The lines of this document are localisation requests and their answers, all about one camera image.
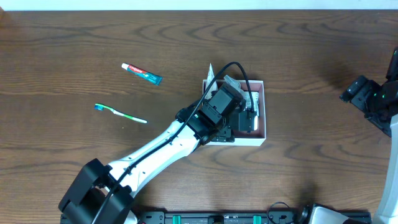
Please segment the green white toothbrush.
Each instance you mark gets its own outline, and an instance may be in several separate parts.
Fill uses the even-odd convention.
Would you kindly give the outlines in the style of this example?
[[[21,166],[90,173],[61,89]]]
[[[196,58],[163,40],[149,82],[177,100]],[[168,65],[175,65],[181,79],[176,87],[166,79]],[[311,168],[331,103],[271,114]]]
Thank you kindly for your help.
[[[95,104],[95,109],[99,110],[99,111],[103,111],[104,109],[107,109],[107,110],[109,110],[110,112],[112,112],[113,114],[115,114],[117,116],[121,116],[121,117],[130,119],[130,120],[133,120],[135,122],[138,122],[138,123],[143,123],[143,124],[147,123],[147,121],[144,120],[144,119],[137,118],[137,117],[131,116],[129,114],[122,113],[122,112],[120,112],[120,111],[118,111],[118,110],[116,110],[116,109],[114,109],[112,107],[109,107],[109,106],[106,106],[106,105],[103,105],[103,104],[100,104],[100,103],[96,103]]]

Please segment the white Pantene conditioner tube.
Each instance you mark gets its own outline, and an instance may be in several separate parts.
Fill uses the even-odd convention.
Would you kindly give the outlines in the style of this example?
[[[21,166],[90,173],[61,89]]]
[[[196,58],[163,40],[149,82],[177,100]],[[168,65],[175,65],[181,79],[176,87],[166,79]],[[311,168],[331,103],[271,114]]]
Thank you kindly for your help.
[[[205,85],[205,88],[204,88],[204,90],[208,90],[207,94],[205,95],[205,98],[207,100],[211,99],[212,98],[212,93],[214,91],[218,90],[216,82],[214,82],[212,85],[210,85],[210,83],[212,82],[214,77],[215,77],[215,74],[213,72],[213,67],[212,67],[212,64],[210,64],[208,75],[207,75],[207,78],[206,78],[206,85]]]

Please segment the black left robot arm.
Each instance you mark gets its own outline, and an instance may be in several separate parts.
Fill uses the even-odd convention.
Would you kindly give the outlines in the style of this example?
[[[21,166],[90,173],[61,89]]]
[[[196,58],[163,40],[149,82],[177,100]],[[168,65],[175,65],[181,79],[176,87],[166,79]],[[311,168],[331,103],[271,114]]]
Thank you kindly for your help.
[[[257,106],[219,105],[206,101],[181,109],[158,137],[122,159],[82,167],[58,208],[70,223],[137,223],[134,197],[156,175],[197,147],[212,141],[225,128],[254,131]]]

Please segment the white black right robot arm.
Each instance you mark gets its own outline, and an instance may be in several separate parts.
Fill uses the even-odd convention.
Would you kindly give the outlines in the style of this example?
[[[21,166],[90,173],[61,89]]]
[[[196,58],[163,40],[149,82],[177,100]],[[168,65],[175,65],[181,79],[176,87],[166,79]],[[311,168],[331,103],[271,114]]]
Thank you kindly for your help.
[[[362,112],[365,120],[389,138],[387,172],[373,223],[397,223],[397,47],[384,83],[358,76],[340,95],[340,100]]]

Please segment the red green toothpaste tube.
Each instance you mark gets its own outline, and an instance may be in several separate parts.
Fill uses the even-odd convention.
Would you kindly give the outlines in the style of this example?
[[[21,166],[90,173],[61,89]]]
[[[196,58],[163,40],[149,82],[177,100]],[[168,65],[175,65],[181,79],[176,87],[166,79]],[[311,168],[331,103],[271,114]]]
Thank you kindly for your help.
[[[161,76],[155,75],[155,74],[153,74],[151,72],[145,71],[145,70],[143,70],[141,68],[138,68],[138,67],[136,67],[134,65],[131,65],[131,64],[123,63],[121,65],[121,67],[123,69],[127,70],[128,72],[131,72],[131,73],[137,75],[138,77],[141,77],[141,78],[143,78],[143,79],[145,79],[145,80],[147,80],[147,81],[149,81],[152,84],[157,85],[157,86],[160,85],[160,83],[161,83],[161,81],[163,79]]]

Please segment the green white small packet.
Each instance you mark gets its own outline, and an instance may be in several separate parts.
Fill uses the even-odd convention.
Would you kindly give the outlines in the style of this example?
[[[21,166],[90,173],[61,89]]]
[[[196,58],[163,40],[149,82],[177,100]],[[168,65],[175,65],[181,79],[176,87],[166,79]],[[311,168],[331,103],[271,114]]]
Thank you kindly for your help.
[[[249,96],[248,91],[244,91],[243,96],[246,100],[245,110],[251,110],[251,108],[253,108],[253,111],[256,113],[257,116],[259,116],[259,93],[257,91],[251,92],[254,106],[252,106],[251,104],[251,97]]]

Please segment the clear blue pump bottle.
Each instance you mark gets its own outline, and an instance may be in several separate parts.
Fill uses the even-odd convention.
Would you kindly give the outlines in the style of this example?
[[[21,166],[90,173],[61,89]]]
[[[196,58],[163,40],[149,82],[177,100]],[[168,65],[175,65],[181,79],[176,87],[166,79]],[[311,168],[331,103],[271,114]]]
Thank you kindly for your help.
[[[231,85],[237,91],[243,92],[243,90],[241,89],[241,84],[238,80],[231,78],[229,75],[225,75],[224,80],[226,81],[227,84]]]

